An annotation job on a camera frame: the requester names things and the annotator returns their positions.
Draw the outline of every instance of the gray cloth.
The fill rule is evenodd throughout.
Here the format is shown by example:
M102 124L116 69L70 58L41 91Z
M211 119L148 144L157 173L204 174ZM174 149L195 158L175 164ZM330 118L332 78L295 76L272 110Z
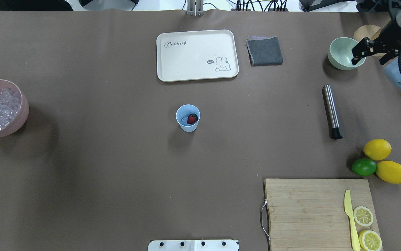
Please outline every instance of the gray cloth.
M253 37L247 40L247 48L252 65L280 65L283 63L283 54L277 36L271 38Z

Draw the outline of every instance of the yellow knife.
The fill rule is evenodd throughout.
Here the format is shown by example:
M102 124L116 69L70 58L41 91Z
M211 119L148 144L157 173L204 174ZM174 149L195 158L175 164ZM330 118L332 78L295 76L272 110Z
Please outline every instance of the yellow knife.
M350 200L350 190L346 190L344 194L344 211L347 216L349 216L352 249L355 251L360 251L360 241L358 241L357 229L355 228L354 213L352 212L352 201Z

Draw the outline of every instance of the round wooden board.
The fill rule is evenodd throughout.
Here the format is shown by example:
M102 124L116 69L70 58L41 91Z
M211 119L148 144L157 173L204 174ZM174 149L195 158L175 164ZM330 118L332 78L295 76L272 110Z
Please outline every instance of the round wooden board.
M372 24L366 24L358 29L355 30L354 32L354 39L358 42L360 42L363 38L371 38L378 30L380 27L377 25L372 25ZM385 53L377 53L374 54L374 57L383 57Z

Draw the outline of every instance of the white tray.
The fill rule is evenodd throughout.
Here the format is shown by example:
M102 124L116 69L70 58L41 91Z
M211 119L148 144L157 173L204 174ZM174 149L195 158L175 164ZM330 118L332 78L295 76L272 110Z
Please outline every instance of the white tray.
M157 76L161 81L232 78L239 72L233 33L201 30L157 37Z

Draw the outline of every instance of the green bowl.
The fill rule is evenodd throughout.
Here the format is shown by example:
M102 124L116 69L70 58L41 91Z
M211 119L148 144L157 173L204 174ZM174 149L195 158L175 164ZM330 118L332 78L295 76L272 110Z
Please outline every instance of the green bowl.
M327 57L331 64L340 70L352 70L362 65L366 58L362 58L356 65L352 65L352 48L358 42L352 38L336 38L329 46Z

